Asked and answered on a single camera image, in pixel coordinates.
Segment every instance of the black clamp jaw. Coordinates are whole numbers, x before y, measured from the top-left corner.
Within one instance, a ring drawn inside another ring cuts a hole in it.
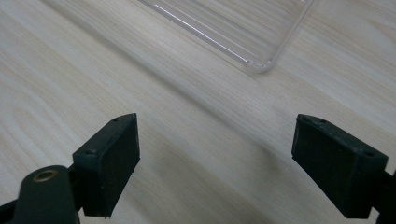
[[[388,156],[327,120],[299,115],[291,152],[338,210],[347,218],[396,223],[396,174],[385,171]]]
[[[73,153],[69,168],[26,176],[18,200],[0,207],[0,223],[77,224],[81,207],[86,216],[110,217],[139,160],[136,114],[113,119]]]

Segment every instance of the transparent plastic tray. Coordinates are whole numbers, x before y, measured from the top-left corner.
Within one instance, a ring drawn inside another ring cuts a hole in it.
[[[274,64],[313,0],[140,0],[260,73]]]

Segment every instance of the wood grain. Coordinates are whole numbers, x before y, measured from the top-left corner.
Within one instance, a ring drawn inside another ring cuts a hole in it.
[[[276,66],[252,75],[137,1],[0,1],[0,203],[110,119],[137,113],[142,160],[110,220],[347,220],[291,159],[298,113],[396,169],[396,4],[317,0]]]

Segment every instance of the wooden table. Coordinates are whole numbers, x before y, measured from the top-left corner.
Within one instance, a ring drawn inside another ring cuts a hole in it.
[[[134,112],[141,162],[113,217],[82,223],[375,223],[344,219],[290,150],[309,114],[394,172],[396,2],[317,0],[252,75],[135,0],[0,1],[0,203]]]

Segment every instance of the clear plastic case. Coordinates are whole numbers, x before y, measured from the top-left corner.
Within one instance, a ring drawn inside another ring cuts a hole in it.
[[[313,0],[140,0],[257,73],[274,64]]]

